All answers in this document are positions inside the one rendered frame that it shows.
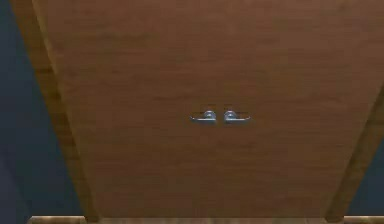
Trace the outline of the brown wooden double door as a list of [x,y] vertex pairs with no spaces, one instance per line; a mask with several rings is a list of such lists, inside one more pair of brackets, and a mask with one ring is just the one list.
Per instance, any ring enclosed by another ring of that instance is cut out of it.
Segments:
[[384,138],[384,0],[9,2],[89,217],[334,222]]

